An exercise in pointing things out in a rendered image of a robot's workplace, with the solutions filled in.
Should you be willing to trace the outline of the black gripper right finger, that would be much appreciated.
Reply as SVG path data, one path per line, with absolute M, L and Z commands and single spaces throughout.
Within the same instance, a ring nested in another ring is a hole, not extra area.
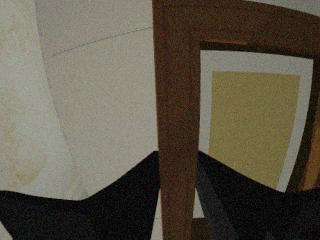
M 200 149 L 196 189 L 211 240 L 295 240 L 320 225 L 320 187 L 275 191 Z

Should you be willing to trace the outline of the brown picture frame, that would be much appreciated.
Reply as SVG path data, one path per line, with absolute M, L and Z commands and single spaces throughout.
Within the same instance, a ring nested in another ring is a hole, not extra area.
M 279 192 L 320 187 L 320 17 L 152 0 L 163 240 L 211 240 L 199 149 Z

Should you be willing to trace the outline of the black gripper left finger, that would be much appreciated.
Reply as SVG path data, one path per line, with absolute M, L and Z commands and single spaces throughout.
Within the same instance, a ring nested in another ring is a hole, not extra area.
M 159 151 L 84 200 L 0 191 L 0 223 L 23 240 L 151 240 L 160 195 Z

